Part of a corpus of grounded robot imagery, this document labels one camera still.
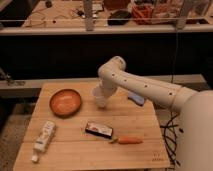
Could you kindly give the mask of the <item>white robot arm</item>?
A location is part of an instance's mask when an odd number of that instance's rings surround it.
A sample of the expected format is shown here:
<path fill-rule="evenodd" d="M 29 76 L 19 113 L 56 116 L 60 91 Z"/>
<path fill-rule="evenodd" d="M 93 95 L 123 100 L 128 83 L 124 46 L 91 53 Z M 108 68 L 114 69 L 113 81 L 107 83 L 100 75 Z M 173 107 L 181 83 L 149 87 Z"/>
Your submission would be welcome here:
<path fill-rule="evenodd" d="M 125 69 L 126 62 L 120 56 L 98 69 L 100 97 L 108 99 L 120 86 L 177 113 L 176 171 L 213 171 L 213 90 L 196 91 Z"/>

